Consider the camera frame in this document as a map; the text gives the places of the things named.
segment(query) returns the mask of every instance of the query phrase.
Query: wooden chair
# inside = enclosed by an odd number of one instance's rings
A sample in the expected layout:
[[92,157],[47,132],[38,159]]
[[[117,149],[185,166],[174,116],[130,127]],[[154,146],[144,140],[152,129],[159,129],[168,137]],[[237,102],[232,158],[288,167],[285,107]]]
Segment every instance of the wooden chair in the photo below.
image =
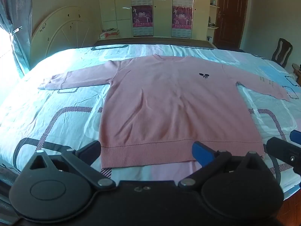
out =
[[279,64],[283,68],[285,68],[285,66],[287,64],[288,57],[292,53],[292,50],[293,50],[293,46],[287,40],[285,40],[283,38],[280,38],[279,41],[278,41],[277,49],[273,54],[272,61],[276,62],[277,64]]

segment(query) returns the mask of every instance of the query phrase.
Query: gray curtain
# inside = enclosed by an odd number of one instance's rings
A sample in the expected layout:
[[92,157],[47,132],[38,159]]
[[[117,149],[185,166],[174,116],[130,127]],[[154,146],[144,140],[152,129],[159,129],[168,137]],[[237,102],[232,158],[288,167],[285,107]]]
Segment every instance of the gray curtain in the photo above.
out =
[[0,0],[0,27],[10,33],[20,77],[30,69],[32,0]]

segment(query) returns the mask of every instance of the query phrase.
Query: ribbed hem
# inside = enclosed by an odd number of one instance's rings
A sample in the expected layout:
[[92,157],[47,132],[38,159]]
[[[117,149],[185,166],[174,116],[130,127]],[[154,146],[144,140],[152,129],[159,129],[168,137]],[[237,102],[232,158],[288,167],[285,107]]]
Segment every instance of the ribbed hem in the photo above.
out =
[[[245,156],[248,151],[264,155],[263,145],[258,142],[200,141],[213,150],[228,150],[232,155]],[[133,167],[154,164],[195,161],[192,156],[194,140],[147,143],[120,147],[101,147],[101,168]]]

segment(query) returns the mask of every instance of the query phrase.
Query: embroidered logo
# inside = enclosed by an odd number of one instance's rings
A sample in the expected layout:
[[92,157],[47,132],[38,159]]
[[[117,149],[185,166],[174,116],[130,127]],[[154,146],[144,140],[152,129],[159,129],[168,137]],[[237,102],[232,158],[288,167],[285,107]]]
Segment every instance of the embroidered logo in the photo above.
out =
[[202,74],[202,73],[199,73],[199,75],[202,76],[202,77],[204,77],[205,79],[207,79],[208,76],[209,76],[208,74]]

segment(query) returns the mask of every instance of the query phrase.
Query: sunlight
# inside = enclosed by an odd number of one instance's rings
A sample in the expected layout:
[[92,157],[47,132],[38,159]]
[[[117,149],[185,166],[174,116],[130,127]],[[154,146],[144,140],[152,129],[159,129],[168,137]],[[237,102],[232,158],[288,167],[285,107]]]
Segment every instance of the sunlight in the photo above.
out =
[[19,80],[9,33],[0,28],[0,105]]

